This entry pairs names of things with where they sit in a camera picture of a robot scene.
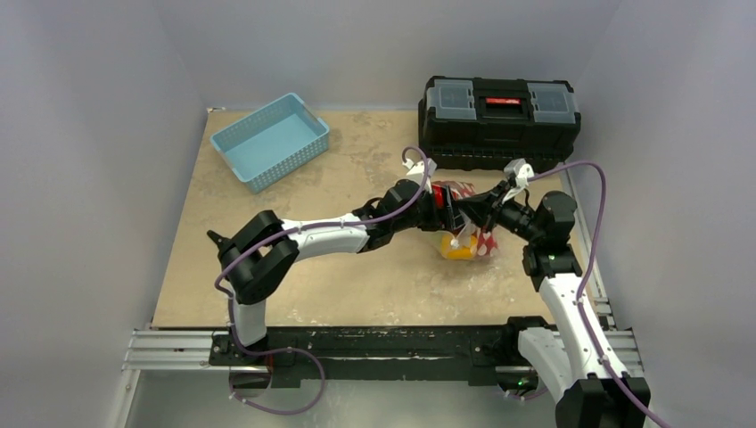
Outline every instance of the table surface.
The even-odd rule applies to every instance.
[[[331,127],[329,150],[252,194],[210,144],[210,136],[248,113],[208,116],[153,327],[226,325],[225,296],[212,286],[220,266],[208,229],[233,235],[261,210],[294,220],[339,217],[383,196],[407,171],[402,148],[417,143],[414,111],[320,111]],[[440,169],[433,180],[465,181],[483,192],[501,177],[499,171]],[[562,190],[557,175],[530,186],[531,203],[551,190]],[[472,261],[443,259],[426,235],[412,230],[377,251],[296,263],[267,301],[267,324],[477,325],[523,315],[552,321],[522,272],[524,242],[501,228],[494,236],[499,253]],[[579,248],[575,252],[580,256]]]

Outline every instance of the blue plastic basket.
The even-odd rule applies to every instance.
[[[258,193],[328,150],[330,129],[287,94],[210,137],[215,150]]]

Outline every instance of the metal frame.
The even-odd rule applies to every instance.
[[[212,336],[226,333],[225,330],[208,331],[141,331],[131,335],[123,371],[234,371],[266,373],[264,366],[210,366],[207,358],[212,347]],[[556,343],[563,347],[559,332],[553,332]],[[610,331],[606,337],[617,357],[628,368],[631,375],[643,373],[640,355],[637,352],[635,336],[632,332]],[[520,373],[530,371],[530,367],[498,366],[499,373]]]
[[[580,254],[583,260],[588,260],[591,249],[588,225],[580,204],[579,197],[574,190],[573,180],[569,171],[560,174],[563,191],[571,196],[578,204],[576,212],[577,237],[580,243]],[[606,296],[604,284],[598,264],[588,281],[590,295],[594,309],[598,316],[606,317],[610,331],[605,332],[609,343],[616,355],[627,367],[630,375],[643,375],[643,362],[638,353],[635,336],[632,332],[617,331],[612,308]],[[135,330],[128,344],[128,350],[122,366],[118,395],[115,406],[111,411],[107,426],[110,428],[125,428],[128,415],[136,393],[139,376],[143,370],[149,371],[231,371],[248,373],[265,373],[264,366],[210,366],[208,357],[212,347],[212,335],[221,330],[194,331],[153,331]],[[554,332],[555,339],[560,345],[562,341],[559,333]],[[529,366],[498,366],[500,373],[526,373]]]

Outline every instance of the yellow object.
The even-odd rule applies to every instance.
[[[478,254],[478,239],[470,236],[470,245],[459,246],[454,249],[451,246],[452,234],[444,234],[441,237],[441,255],[450,260],[470,260]]]

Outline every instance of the gray wall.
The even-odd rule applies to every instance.
[[[625,0],[577,83],[602,276],[673,426],[754,424],[754,40],[752,0]]]
[[[434,74],[576,80],[620,0],[158,0],[202,99],[415,108]]]
[[[307,413],[273,416],[228,399],[228,373],[143,375],[128,428],[554,428],[555,403],[548,394],[521,403],[498,387],[466,382],[330,381]],[[255,401],[273,408],[304,405],[318,381],[299,389],[266,390]]]
[[[149,0],[0,4],[0,424],[99,428],[204,111]]]

